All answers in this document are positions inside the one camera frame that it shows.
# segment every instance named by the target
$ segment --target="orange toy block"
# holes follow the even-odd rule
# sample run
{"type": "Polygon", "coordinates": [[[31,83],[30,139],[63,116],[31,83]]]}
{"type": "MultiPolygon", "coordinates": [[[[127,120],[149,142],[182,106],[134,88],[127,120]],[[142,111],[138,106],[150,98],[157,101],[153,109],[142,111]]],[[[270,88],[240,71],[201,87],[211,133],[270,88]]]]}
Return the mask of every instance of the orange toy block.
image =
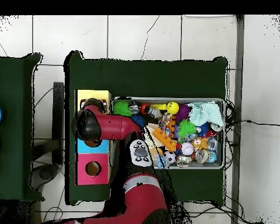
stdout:
{"type": "Polygon", "coordinates": [[[171,138],[167,137],[167,135],[162,132],[160,128],[155,129],[152,134],[163,144],[165,145],[170,151],[176,150],[176,143],[172,142],[171,138]]]}

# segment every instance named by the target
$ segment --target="metal stand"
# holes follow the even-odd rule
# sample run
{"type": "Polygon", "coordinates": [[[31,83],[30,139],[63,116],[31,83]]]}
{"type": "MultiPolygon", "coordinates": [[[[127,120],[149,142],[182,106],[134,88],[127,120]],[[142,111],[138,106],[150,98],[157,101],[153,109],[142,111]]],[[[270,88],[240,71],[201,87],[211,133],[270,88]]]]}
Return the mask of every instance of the metal stand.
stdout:
{"type": "Polygon", "coordinates": [[[52,165],[42,165],[32,171],[31,186],[36,190],[57,175],[56,164],[63,163],[64,151],[64,84],[54,82],[52,110],[52,140],[38,143],[33,147],[33,160],[52,152],[52,165]]]}
{"type": "MultiPolygon", "coordinates": [[[[236,46],[236,82],[234,94],[234,107],[236,111],[236,121],[242,120],[242,86],[243,86],[243,56],[244,56],[244,15],[237,17],[237,46],[236,46]]],[[[233,140],[236,144],[240,143],[240,123],[234,125],[233,140]]],[[[233,148],[233,169],[232,169],[232,196],[235,201],[239,201],[239,183],[240,183],[240,145],[233,148]]],[[[232,201],[232,210],[239,213],[239,204],[232,201]]],[[[232,214],[231,224],[237,224],[238,218],[232,214]]]]}

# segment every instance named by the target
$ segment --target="pink block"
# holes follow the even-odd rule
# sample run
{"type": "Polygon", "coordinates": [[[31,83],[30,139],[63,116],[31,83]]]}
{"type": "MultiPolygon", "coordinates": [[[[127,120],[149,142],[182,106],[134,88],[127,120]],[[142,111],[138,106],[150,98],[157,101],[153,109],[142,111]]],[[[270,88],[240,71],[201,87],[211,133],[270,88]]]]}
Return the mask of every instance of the pink block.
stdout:
{"type": "Polygon", "coordinates": [[[78,154],[78,185],[108,184],[108,154],[78,154]],[[97,162],[101,171],[97,176],[91,177],[86,173],[86,165],[97,162]]]}

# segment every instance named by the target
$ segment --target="red ball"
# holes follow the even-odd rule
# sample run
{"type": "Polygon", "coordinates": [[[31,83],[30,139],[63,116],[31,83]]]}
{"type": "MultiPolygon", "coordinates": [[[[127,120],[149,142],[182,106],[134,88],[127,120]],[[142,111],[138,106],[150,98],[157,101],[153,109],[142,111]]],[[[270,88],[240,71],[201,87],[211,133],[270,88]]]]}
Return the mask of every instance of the red ball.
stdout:
{"type": "Polygon", "coordinates": [[[144,112],[144,110],[145,110],[146,107],[150,107],[150,106],[151,106],[150,104],[143,103],[143,104],[141,105],[140,112],[141,112],[143,115],[147,114],[147,113],[144,112]]]}

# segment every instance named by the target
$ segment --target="shape sorter box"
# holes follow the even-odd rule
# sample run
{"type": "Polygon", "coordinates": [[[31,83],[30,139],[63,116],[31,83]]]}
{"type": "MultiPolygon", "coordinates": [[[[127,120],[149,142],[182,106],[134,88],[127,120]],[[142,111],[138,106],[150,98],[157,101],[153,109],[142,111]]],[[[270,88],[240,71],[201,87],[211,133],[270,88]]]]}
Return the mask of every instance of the shape sorter box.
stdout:
{"type": "MultiPolygon", "coordinates": [[[[77,99],[75,103],[78,105],[78,109],[81,108],[83,102],[89,98],[95,98],[101,100],[106,105],[106,114],[109,113],[109,104],[111,99],[111,94],[107,90],[78,90],[77,99]]],[[[98,147],[91,148],[88,147],[82,140],[78,139],[78,161],[76,166],[75,174],[76,185],[94,185],[94,184],[108,184],[110,178],[110,151],[111,141],[102,140],[98,147]],[[90,176],[86,172],[87,164],[91,162],[96,162],[99,167],[99,173],[95,176],[90,176]]]]}

